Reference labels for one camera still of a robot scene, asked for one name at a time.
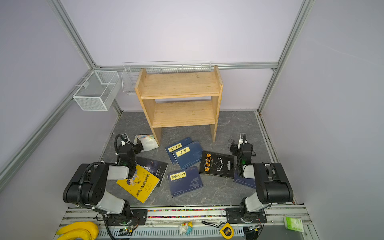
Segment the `black book gold title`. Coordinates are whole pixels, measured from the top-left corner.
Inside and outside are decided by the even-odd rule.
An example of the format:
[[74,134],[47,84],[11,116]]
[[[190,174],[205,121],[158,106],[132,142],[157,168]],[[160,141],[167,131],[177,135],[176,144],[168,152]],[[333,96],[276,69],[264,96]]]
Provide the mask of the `black book gold title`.
[[203,151],[199,173],[233,179],[234,161],[235,158],[232,155]]

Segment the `yellow cartoon cover book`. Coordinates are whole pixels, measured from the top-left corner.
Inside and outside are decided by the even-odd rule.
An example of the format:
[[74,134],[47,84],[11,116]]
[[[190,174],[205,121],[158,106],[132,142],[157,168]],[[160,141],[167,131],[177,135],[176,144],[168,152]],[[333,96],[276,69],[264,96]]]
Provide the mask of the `yellow cartoon cover book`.
[[117,184],[130,193],[141,203],[145,203],[154,191],[160,179],[141,167],[136,166],[136,171],[131,179],[117,180]]

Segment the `dark wolf cover book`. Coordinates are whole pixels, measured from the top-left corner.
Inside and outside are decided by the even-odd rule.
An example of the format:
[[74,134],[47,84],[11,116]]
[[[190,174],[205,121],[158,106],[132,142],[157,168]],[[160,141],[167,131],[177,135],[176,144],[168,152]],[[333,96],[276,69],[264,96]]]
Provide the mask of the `dark wolf cover book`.
[[137,163],[160,180],[157,184],[157,188],[159,188],[168,168],[168,163],[143,157],[137,157]]

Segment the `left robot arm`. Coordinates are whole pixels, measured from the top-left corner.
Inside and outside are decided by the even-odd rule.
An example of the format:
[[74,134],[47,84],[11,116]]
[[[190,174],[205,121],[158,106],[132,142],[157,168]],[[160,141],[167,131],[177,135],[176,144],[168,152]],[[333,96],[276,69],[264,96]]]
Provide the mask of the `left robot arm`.
[[134,214],[128,201],[106,190],[107,181],[122,180],[132,183],[138,179],[137,154],[144,150],[139,139],[133,143],[126,134],[116,135],[114,148],[117,160],[114,163],[93,162],[81,164],[63,192],[65,203],[91,209],[104,218],[120,221],[120,225],[132,222]]

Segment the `white tissue pack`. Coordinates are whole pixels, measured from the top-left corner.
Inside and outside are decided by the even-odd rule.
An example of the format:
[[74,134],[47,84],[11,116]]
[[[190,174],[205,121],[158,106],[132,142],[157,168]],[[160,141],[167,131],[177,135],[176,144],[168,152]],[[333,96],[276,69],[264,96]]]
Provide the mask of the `white tissue pack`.
[[134,139],[134,144],[138,144],[138,141],[140,141],[143,145],[142,152],[148,152],[159,147],[154,135],[136,135]]

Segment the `blue folder right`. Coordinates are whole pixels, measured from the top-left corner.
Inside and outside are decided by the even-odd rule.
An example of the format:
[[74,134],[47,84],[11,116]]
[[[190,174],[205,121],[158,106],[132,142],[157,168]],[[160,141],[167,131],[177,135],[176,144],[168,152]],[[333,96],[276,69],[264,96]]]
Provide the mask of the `blue folder right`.
[[247,179],[247,178],[240,177],[238,174],[238,171],[235,171],[234,182],[243,186],[256,189],[255,179]]

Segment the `blue folder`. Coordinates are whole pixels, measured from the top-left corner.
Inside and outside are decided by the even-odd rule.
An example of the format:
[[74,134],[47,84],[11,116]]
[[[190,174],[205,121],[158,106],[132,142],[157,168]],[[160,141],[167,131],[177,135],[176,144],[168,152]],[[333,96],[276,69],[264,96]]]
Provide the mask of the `blue folder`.
[[247,178],[240,177],[238,174],[238,171],[235,171],[234,182],[243,186],[256,189],[255,179],[247,179]]
[[202,153],[203,148],[200,143],[192,142],[173,152],[173,156],[175,157],[181,170],[185,170],[200,162],[202,159]]
[[169,173],[168,181],[172,198],[204,187],[196,166]]
[[170,146],[166,147],[166,152],[168,154],[168,157],[171,160],[171,163],[175,165],[177,163],[176,158],[173,155],[173,152],[181,149],[182,147],[185,147],[186,145],[190,144],[192,142],[192,139],[190,137],[187,137],[185,139],[182,139],[176,143],[171,144]]

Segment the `blue folder rear left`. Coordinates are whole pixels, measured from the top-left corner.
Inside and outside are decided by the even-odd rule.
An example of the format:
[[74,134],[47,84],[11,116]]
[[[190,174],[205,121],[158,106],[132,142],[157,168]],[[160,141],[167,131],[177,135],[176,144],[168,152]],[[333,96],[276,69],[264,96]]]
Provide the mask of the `blue folder rear left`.
[[171,160],[171,163],[175,165],[177,163],[176,158],[173,155],[173,152],[181,149],[182,147],[185,147],[186,145],[190,144],[192,142],[192,139],[190,137],[187,137],[185,139],[182,139],[176,143],[171,144],[170,146],[166,147],[166,152],[168,154],[168,157]]

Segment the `blue folder front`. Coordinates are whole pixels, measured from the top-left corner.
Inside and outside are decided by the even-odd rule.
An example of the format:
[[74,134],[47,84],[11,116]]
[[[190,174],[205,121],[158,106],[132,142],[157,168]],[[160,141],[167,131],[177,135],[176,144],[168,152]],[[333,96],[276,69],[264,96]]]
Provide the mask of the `blue folder front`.
[[196,166],[169,173],[168,181],[172,198],[204,187]]

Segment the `wooden two-tier shelf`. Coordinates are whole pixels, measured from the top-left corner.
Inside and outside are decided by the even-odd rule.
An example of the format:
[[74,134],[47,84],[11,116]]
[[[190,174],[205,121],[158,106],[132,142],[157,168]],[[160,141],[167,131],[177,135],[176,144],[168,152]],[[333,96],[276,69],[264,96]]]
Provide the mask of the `wooden two-tier shelf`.
[[211,127],[216,139],[224,84],[218,66],[212,72],[148,74],[141,69],[135,91],[156,142],[163,128]]

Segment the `white mesh box basket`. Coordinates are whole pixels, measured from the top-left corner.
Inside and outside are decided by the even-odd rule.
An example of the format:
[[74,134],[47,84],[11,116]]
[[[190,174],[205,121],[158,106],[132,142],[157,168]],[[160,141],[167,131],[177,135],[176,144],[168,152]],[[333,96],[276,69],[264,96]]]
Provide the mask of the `white mesh box basket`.
[[121,87],[117,71],[92,71],[74,93],[73,99],[83,111],[106,112]]

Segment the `yellow tape measure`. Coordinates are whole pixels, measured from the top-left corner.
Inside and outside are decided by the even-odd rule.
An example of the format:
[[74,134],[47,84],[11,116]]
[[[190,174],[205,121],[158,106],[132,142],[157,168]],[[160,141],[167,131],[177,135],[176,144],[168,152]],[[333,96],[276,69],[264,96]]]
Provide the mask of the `yellow tape measure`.
[[229,223],[225,223],[220,229],[220,234],[224,239],[230,240],[234,236],[234,229]]

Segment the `yellow banana toy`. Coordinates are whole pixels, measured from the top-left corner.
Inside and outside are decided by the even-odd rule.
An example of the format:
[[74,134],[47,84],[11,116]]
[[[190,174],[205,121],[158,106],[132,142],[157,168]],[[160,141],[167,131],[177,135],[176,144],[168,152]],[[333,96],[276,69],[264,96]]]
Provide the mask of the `yellow banana toy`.
[[99,235],[99,227],[92,222],[76,222],[62,227],[56,232],[58,240],[95,240]]

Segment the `small colourful toy figure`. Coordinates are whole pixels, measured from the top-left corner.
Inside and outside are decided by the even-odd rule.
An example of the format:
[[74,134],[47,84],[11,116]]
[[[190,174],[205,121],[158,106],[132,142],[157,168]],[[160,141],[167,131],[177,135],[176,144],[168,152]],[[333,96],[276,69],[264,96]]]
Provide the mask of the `small colourful toy figure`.
[[193,230],[193,223],[191,221],[184,222],[179,226],[179,234],[180,235],[189,235]]

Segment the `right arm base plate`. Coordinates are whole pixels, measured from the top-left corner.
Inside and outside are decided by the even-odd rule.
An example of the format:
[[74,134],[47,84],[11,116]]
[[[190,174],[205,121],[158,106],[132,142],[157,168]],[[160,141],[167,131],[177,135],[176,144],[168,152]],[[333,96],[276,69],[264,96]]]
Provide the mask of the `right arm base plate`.
[[262,212],[244,212],[240,207],[226,208],[225,217],[230,224],[264,224],[267,214]]

